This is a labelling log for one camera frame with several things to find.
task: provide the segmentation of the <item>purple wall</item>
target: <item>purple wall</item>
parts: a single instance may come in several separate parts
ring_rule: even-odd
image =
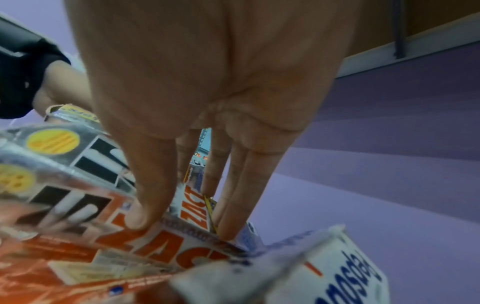
[[[0,11],[76,53],[61,0],[3,0]],[[345,223],[394,303],[478,302],[479,51],[338,79],[251,217],[263,239]]]

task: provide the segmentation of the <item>hand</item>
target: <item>hand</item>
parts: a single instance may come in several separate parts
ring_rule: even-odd
[[[135,174],[132,228],[158,220],[201,128],[212,143],[201,191],[232,239],[308,126],[347,50],[361,0],[65,0],[104,127]]]

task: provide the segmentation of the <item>yellow label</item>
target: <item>yellow label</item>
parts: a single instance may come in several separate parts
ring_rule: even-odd
[[[35,184],[35,175],[25,168],[0,164],[0,188],[9,193],[29,190]]]
[[[63,107],[60,108],[60,111],[73,113],[73,114],[75,114],[77,116],[80,116],[82,118],[100,123],[100,120],[98,119],[98,117],[94,113],[89,112],[85,109],[82,109],[82,108],[74,106],[74,105],[64,105]]]
[[[66,129],[45,129],[31,134],[26,140],[30,150],[48,155],[59,155],[78,147],[80,137],[77,133]]]

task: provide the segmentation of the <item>brown wall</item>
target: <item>brown wall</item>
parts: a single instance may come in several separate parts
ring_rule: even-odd
[[[388,44],[392,33],[392,0],[365,0],[349,55]],[[404,0],[407,35],[480,12],[480,0]]]

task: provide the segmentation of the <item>human hand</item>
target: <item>human hand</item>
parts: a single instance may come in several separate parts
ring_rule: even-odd
[[[211,127],[201,191],[231,154],[213,220],[234,238],[326,96],[361,2],[65,0],[95,113],[135,175],[129,227],[162,216]]]

